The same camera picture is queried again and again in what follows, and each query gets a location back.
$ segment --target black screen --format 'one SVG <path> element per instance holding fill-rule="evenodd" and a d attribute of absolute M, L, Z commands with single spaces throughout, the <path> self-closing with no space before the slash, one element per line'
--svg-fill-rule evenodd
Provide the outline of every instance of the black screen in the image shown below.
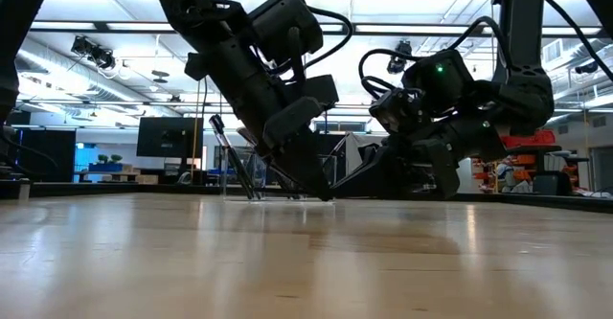
<path fill-rule="evenodd" d="M 195 128 L 195 158 L 201 158 L 202 124 L 201 118 L 141 118 L 136 155 L 191 158 Z"/>
<path fill-rule="evenodd" d="M 45 182 L 72 182 L 75 165 L 75 131 L 23 130 L 13 137 L 24 147 L 45 153 L 56 161 L 57 171 L 50 171 L 50 165 L 39 156 L 19 151 L 19 166 L 34 172 L 48 173 L 39 180 Z"/>

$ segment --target hardwood floor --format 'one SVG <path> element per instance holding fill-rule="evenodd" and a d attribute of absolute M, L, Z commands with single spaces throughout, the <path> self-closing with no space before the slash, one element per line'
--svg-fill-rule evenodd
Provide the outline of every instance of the hardwood floor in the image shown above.
<path fill-rule="evenodd" d="M 0 202 L 0 318 L 612 318 L 613 216 L 114 194 Z"/>

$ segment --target fluorescent light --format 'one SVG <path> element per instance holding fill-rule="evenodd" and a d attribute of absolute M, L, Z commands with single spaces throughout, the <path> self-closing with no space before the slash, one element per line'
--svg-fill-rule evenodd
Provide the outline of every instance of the fluorescent light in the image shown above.
<path fill-rule="evenodd" d="M 171 32 L 174 31 L 172 26 L 169 23 L 159 22 L 159 23 L 139 23 L 139 22 L 126 22 L 126 23 L 107 23 L 106 27 L 108 27 L 111 31 L 162 31 L 162 32 Z"/>
<path fill-rule="evenodd" d="M 578 108 L 556 108 L 555 112 L 558 113 L 580 113 L 582 112 L 582 109 L 578 109 Z"/>
<path fill-rule="evenodd" d="M 552 119 L 550 119 L 549 121 L 547 121 L 547 123 L 548 123 L 548 124 L 549 124 L 549 123 L 553 123 L 553 122 L 556 122 L 556 121 L 558 121 L 558 120 L 560 120 L 560 119 L 562 119 L 562 118 L 565 118 L 565 117 L 566 117 L 565 115 L 561 115 L 561 116 L 553 117 Z"/>
<path fill-rule="evenodd" d="M 82 100 L 21 100 L 23 103 L 82 104 Z"/>
<path fill-rule="evenodd" d="M 589 112 L 590 113 L 613 113 L 613 108 L 590 109 Z"/>
<path fill-rule="evenodd" d="M 40 127 L 39 125 L 10 125 L 12 128 L 30 128 L 30 127 Z"/>
<path fill-rule="evenodd" d="M 149 103 L 149 105 L 161 105 L 161 106 L 197 106 L 198 103 Z"/>
<path fill-rule="evenodd" d="M 322 28 L 323 32 L 342 32 L 343 25 L 340 24 L 321 24 L 319 27 Z"/>
<path fill-rule="evenodd" d="M 358 25 L 358 33 L 405 33 L 405 34 L 462 34 L 464 26 L 399 26 L 399 25 Z"/>
<path fill-rule="evenodd" d="M 368 109 L 371 106 L 369 104 L 350 104 L 350 103 L 345 103 L 345 104 L 337 104 L 334 106 L 334 108 L 338 108 L 338 109 Z"/>
<path fill-rule="evenodd" d="M 32 29 L 46 30 L 87 30 L 95 31 L 96 26 L 91 22 L 33 22 Z"/>
<path fill-rule="evenodd" d="M 136 126 L 80 126 L 79 128 L 84 129 L 138 129 Z"/>
<path fill-rule="evenodd" d="M 40 127 L 45 127 L 45 128 L 69 128 L 69 129 L 77 128 L 76 126 L 73 126 L 73 125 L 41 125 Z"/>
<path fill-rule="evenodd" d="M 581 31 L 586 34 L 597 34 L 601 31 L 600 28 L 581 28 Z M 558 34 L 558 35 L 575 35 L 574 29 L 570 27 L 544 27 L 543 34 Z"/>
<path fill-rule="evenodd" d="M 91 103 L 95 103 L 97 105 L 143 105 L 145 103 L 143 102 L 91 102 Z"/>

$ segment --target cardboard box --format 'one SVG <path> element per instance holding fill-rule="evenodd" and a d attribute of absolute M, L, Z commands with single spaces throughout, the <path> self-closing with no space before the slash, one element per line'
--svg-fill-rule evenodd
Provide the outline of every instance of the cardboard box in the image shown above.
<path fill-rule="evenodd" d="M 128 164 L 122 164 L 122 172 L 134 172 L 134 167 Z"/>
<path fill-rule="evenodd" d="M 136 175 L 136 182 L 143 185 L 157 185 L 157 175 Z"/>

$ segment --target monitor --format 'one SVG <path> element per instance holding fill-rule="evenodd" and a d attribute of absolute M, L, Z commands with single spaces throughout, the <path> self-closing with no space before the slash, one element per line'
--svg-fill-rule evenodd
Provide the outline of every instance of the monitor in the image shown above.
<path fill-rule="evenodd" d="M 136 156 L 147 157 L 202 157 L 202 118 L 141 118 L 138 128 Z"/>

